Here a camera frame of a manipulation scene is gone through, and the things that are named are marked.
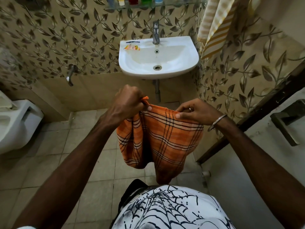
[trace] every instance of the sink drain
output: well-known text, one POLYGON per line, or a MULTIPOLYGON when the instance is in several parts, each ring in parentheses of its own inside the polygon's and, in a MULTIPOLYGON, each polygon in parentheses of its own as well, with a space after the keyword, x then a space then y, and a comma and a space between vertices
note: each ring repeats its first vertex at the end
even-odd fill
POLYGON ((160 65, 156 65, 153 67, 153 69, 156 71, 160 71, 162 69, 162 67, 160 65))

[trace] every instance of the wooden door frame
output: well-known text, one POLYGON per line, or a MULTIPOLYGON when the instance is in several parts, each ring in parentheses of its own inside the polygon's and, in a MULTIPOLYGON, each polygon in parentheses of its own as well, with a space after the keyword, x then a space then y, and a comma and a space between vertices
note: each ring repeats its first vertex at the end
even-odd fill
MULTIPOLYGON (((285 100, 294 93, 305 87, 305 61, 303 61, 295 70, 289 74, 287 79, 280 83, 272 92, 272 95, 263 98, 256 107, 243 119, 237 126, 245 132, 256 122, 268 115, 273 109, 281 105, 285 100)), ((198 160, 200 164, 207 161, 218 151, 229 144, 229 141, 222 137, 214 145, 211 146, 198 160)))

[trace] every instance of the yellow bottle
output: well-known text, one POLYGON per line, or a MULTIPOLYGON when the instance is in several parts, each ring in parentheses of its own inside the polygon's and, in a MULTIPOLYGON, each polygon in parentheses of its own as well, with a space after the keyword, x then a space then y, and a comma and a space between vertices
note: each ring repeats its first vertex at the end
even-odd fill
POLYGON ((121 6, 125 5, 125 0, 118 0, 121 6))

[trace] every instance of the soap wrapper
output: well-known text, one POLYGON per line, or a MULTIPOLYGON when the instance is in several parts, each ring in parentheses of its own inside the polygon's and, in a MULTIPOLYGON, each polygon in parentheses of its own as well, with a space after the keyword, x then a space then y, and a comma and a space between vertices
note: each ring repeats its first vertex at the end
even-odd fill
POLYGON ((140 50, 140 45, 139 45, 139 44, 140 44, 140 43, 137 42, 136 45, 132 45, 132 42, 131 42, 130 44, 128 44, 128 45, 124 48, 124 50, 135 50, 135 51, 139 51, 139 50, 140 50))

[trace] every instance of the bracelet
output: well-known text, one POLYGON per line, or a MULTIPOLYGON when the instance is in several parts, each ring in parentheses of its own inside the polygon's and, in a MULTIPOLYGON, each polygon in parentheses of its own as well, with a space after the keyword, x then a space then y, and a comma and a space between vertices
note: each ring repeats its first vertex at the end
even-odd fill
POLYGON ((214 128, 214 125, 220 121, 221 119, 223 119, 225 116, 227 116, 227 114, 222 115, 221 117, 219 117, 214 123, 212 123, 212 125, 208 128, 208 132, 211 131, 214 128))

